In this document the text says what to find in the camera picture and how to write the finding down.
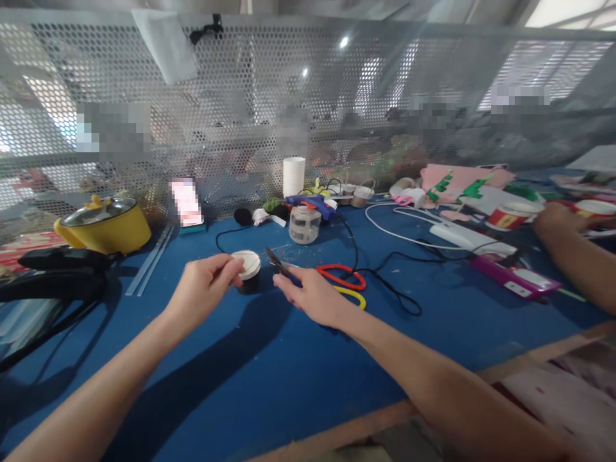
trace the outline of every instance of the power strip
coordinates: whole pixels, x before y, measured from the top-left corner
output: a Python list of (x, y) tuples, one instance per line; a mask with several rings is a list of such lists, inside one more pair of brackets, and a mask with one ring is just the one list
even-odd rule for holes
[(441, 239), (451, 242), (452, 244), (466, 250), (473, 250), (485, 244), (483, 247), (478, 248), (475, 252), (478, 255), (482, 253), (497, 253), (502, 256), (507, 256), (517, 250), (509, 244), (498, 242), (484, 234), (480, 234), (451, 222), (433, 225), (430, 228), (430, 232), (435, 236), (438, 236)]

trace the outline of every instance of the blue hot glue gun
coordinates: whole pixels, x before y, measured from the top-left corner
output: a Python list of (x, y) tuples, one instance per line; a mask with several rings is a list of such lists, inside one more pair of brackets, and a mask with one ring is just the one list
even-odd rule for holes
[(287, 203), (292, 206), (305, 205), (308, 209), (316, 209), (324, 220), (330, 221), (336, 216), (336, 210), (325, 203), (325, 198), (320, 194), (312, 196), (287, 196)]

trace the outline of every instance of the hand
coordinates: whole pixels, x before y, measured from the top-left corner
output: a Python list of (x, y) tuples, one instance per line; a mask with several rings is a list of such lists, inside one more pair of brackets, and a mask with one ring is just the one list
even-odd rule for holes
[(297, 287), (283, 275), (274, 276), (274, 286), (284, 292), (296, 308), (304, 310), (313, 321), (339, 328), (340, 322), (345, 317), (348, 310), (357, 307), (344, 298), (334, 286), (329, 284), (316, 269), (305, 269), (297, 267), (287, 268), (303, 287)]
[(577, 215), (558, 202), (548, 202), (545, 209), (537, 215), (533, 229), (539, 237), (549, 237), (554, 232), (582, 233), (592, 225), (604, 223), (606, 219), (587, 219)]
[(243, 265), (244, 260), (225, 253), (188, 262), (162, 316), (186, 337), (214, 311), (230, 285), (242, 286)]

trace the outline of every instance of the blue work table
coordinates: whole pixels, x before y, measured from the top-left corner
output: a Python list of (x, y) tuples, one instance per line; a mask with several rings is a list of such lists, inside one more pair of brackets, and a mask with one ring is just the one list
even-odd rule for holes
[[(392, 208), (375, 207), (370, 215), (398, 234), (449, 245), (429, 233), (428, 223), (394, 214)], [(364, 210), (340, 210), (355, 233), (359, 267), (374, 268), (392, 251), (431, 257), (425, 248), (376, 229)], [(218, 253), (216, 234), (237, 227), (226, 220), (204, 233), (175, 235), (141, 297), (124, 292), (155, 239), (112, 268), (105, 301), (92, 314), (0, 377), (0, 452), (11, 451), (130, 342), (165, 307), (184, 264)], [(511, 238), (530, 246), (536, 271), (564, 281), (530, 229), (518, 229)], [(295, 244), (287, 228), (270, 222), (222, 235), (219, 241), (229, 253), (264, 253), (267, 246), (299, 266), (351, 266), (354, 259), (352, 242), (339, 221), (321, 228), (309, 246)], [(289, 305), (273, 287), (267, 257), (262, 255), (261, 261), (259, 292), (246, 296), (232, 289), (212, 316), (161, 362), (107, 460), (244, 460), (405, 399), (358, 344), (319, 328)], [(466, 261), (427, 264), (393, 258), (381, 275), (417, 300), (423, 316), (406, 314), (366, 274), (367, 311), (473, 371), (610, 319), (593, 305), (560, 293), (550, 296), (549, 305), (527, 302)]]

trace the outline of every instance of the perforated metal mesh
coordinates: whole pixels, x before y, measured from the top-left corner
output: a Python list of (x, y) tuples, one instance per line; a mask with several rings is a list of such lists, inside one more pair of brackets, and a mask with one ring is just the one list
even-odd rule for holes
[[(167, 86), (130, 15), (2, 13), (4, 234), (46, 230), (91, 193), (137, 197), (162, 219), (173, 176), (198, 178), (207, 212), (225, 216), (280, 196), (282, 159), (293, 155), (307, 157), (308, 182), (374, 178), (380, 189), (428, 161), (555, 164), (576, 152), (537, 157), (548, 133), (529, 140), (477, 111), (490, 109), (492, 85), (550, 86), (565, 98), (613, 43), (601, 33), (223, 16), (224, 34), (194, 47), (198, 77)], [(188, 35), (211, 18), (181, 22)], [(77, 153), (80, 103), (149, 105), (151, 153)]]

